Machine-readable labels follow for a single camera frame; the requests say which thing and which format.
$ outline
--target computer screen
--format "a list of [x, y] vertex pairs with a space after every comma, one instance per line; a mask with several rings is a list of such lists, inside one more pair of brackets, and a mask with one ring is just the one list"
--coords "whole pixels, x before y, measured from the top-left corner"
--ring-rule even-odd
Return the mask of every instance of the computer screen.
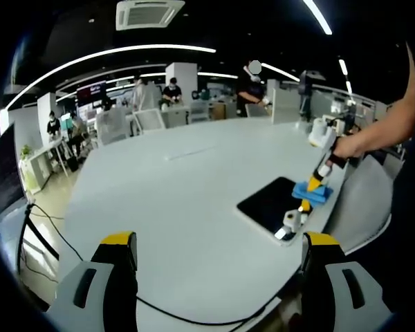
[[0, 136], [0, 214], [24, 198], [15, 155], [15, 128], [12, 124]]

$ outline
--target floor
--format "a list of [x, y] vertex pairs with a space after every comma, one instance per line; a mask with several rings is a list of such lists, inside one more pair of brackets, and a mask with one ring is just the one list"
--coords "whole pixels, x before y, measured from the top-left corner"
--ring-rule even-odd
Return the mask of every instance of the floor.
[[[35, 203], [44, 209], [47, 214], [55, 217], [53, 218], [53, 223], [60, 232], [64, 228], [63, 218], [66, 206], [79, 175], [80, 170], [74, 173], [69, 172], [68, 178], [63, 172], [58, 172], [51, 176], [49, 182], [41, 192], [31, 197], [35, 199]], [[50, 245], [58, 251], [62, 239], [50, 224], [49, 219], [44, 217], [43, 213], [36, 207], [33, 209], [31, 219]], [[30, 230], [25, 231], [24, 240], [24, 253], [22, 256], [26, 260], [26, 263], [23, 261], [21, 264], [21, 279], [39, 298], [48, 304], [52, 304], [57, 289], [56, 275], [58, 261], [47, 252]], [[286, 324], [283, 322], [287, 322], [296, 312], [299, 312], [298, 299], [283, 301], [278, 308], [251, 331], [288, 331]]]

